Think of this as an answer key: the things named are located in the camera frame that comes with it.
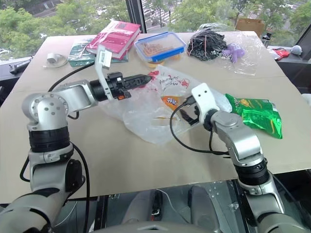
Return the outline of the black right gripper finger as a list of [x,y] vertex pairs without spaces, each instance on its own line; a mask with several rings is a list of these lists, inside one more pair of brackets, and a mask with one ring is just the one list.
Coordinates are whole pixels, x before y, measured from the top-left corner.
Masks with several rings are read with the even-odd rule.
[[188,124],[193,124],[194,119],[191,118],[185,110],[181,109],[180,115]]

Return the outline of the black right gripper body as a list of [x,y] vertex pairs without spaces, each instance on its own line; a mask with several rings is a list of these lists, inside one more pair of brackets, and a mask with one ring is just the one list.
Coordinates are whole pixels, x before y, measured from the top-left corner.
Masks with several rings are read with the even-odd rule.
[[196,115],[196,119],[192,119],[190,122],[190,125],[194,125],[194,124],[199,123],[200,111],[199,111],[198,106],[194,107],[194,114]]

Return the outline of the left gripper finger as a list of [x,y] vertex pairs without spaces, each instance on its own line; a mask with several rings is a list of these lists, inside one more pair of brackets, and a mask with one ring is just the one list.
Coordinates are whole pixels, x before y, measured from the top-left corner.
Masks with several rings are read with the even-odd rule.
[[142,80],[129,80],[125,82],[126,89],[144,88],[148,81]]
[[148,83],[152,77],[150,75],[137,74],[124,78],[126,83]]

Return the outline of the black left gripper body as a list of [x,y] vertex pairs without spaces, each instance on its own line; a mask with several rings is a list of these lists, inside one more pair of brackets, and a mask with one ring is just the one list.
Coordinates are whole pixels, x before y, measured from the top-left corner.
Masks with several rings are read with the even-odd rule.
[[124,78],[121,72],[112,72],[108,73],[106,80],[113,98],[123,100],[131,97],[129,77]]

